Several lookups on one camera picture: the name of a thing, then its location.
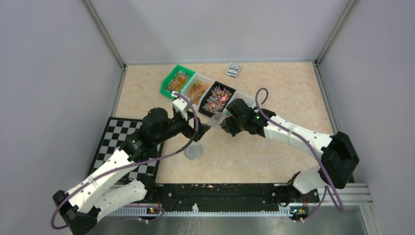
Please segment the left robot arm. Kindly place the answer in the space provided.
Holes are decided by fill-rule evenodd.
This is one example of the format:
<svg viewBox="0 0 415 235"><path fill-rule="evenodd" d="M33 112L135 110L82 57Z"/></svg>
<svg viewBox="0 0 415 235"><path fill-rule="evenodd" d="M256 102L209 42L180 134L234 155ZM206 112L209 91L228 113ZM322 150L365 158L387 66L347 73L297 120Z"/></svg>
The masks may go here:
<svg viewBox="0 0 415 235"><path fill-rule="evenodd" d="M151 109L142 119L139 129L127 135L98 169L71 189L54 193L52 199L56 208L50 219L51 228L69 228L74 235L84 235L102 218L127 204L140 200L154 201L157 189L139 179L115 190L110 188L141 165L183 152L210 128L201 123L194 111L174 110L173 117L169 118L165 109ZM179 134L188 139L184 146L167 155L150 156L159 145Z"/></svg>

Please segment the clear plastic jar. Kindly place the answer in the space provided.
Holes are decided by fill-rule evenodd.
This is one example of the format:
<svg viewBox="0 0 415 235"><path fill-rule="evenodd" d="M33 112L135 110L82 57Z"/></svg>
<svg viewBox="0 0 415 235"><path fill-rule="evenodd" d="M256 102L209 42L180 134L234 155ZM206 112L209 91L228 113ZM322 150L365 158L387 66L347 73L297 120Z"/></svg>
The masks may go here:
<svg viewBox="0 0 415 235"><path fill-rule="evenodd" d="M227 118L228 116L225 113L214 114L210 120L207 122L207 125L213 127L219 125Z"/></svg>

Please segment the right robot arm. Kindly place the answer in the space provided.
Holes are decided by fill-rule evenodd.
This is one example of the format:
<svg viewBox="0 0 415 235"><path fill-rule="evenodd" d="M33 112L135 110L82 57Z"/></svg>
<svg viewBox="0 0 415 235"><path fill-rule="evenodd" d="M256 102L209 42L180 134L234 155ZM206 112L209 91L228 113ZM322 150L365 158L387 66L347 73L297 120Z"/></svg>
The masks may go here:
<svg viewBox="0 0 415 235"><path fill-rule="evenodd" d="M344 189L359 163L359 157L349 136L319 133L295 125L275 112L254 109L237 98L227 107L229 116L219 121L220 127L235 136L246 131L266 139L285 142L291 147L315 157L318 166L296 173L288 182L287 196L301 201L310 191L325 186Z"/></svg>

